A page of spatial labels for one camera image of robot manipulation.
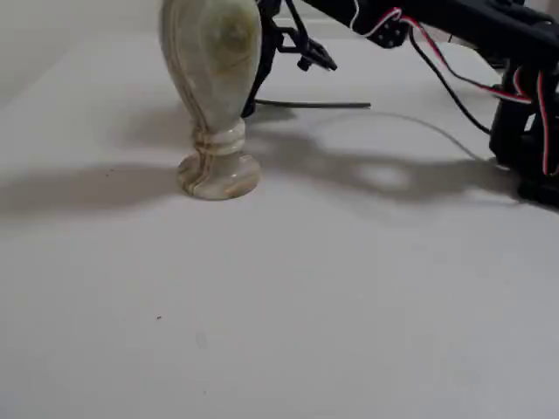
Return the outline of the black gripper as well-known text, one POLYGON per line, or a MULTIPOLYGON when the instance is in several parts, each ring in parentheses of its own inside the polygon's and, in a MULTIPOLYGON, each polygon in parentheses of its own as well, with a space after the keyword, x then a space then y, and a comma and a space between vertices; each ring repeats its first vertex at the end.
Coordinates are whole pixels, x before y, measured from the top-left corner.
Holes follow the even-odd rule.
POLYGON ((294 1, 258 0, 257 7, 262 27, 261 53, 256 78, 245 103, 242 117, 251 116, 256 107, 256 96, 270 74, 276 51, 297 54, 297 66, 307 72, 312 65, 335 71, 337 64, 322 44, 307 34, 294 1))

